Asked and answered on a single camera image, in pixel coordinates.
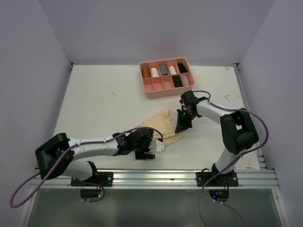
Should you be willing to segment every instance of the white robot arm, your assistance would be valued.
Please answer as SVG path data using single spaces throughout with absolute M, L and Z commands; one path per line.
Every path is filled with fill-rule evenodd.
M 118 156 L 135 152 L 136 159 L 155 159 L 155 152 L 166 150 L 165 142 L 153 138 L 153 130 L 138 128 L 129 135 L 116 133 L 100 139 L 77 140 L 67 138 L 65 133 L 59 133 L 40 146 L 35 154 L 41 179 L 53 167 L 60 155 L 73 147 L 60 161 L 48 179 L 60 175 L 77 178 L 81 181 L 97 180 L 98 173 L 93 162 L 80 159 L 93 156 Z
M 206 97 L 197 98 L 193 91 L 185 92 L 181 96 L 182 109 L 178 111 L 178 123 L 175 133 L 192 128 L 195 117 L 207 117 L 221 125 L 222 137 L 225 148 L 219 160 L 214 163 L 212 170 L 218 173 L 234 161 L 241 152 L 245 152 L 258 142 L 258 134 L 248 113 L 241 111 L 226 111 L 210 104 Z M 234 170 L 236 162 L 222 174 Z

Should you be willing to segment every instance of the beige cloth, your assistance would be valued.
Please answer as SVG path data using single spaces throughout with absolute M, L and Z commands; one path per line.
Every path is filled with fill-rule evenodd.
M 168 108 L 157 112 L 155 115 L 138 125 L 138 127 L 152 127 L 159 130 L 164 137 L 166 146 L 182 139 L 181 134 L 175 134 L 176 125 Z M 158 139 L 160 135 L 154 132 L 153 137 Z

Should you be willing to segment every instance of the orange spool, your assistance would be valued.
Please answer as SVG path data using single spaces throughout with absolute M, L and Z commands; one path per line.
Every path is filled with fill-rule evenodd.
M 150 78 L 151 77 L 151 72 L 148 68 L 142 69 L 142 76 L 143 78 Z

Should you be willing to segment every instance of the pink organizer tray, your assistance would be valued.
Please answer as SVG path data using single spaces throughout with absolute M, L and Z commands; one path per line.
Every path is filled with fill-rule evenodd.
M 188 72 L 180 73 L 178 63 L 182 63 Z M 170 66 L 174 66 L 177 74 L 161 76 L 160 65 L 165 65 L 168 71 Z M 149 70 L 151 68 L 156 68 L 160 76 L 143 78 L 142 69 L 144 68 L 148 68 Z M 195 84 L 186 58 L 173 58 L 160 61 L 143 62 L 140 64 L 140 69 L 146 98 L 159 98 L 165 96 L 181 95 L 184 92 L 191 90 Z M 183 87 L 174 86 L 172 76 L 175 75 L 180 77 Z M 184 86 L 182 76 L 188 77 L 189 86 Z

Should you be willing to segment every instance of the light purple wall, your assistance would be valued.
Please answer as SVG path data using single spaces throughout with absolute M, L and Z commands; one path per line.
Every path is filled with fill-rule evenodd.
M 52 135 L 68 79 L 69 61 L 39 2 L 0 1 L 0 226 L 19 221 L 23 207 L 11 209 L 9 198 L 33 174 L 35 149 Z
M 303 226 L 303 1 L 276 0 L 240 64 L 250 108 L 266 120 L 263 149 L 292 226 Z
M 39 0 L 70 61 L 240 62 L 274 0 Z

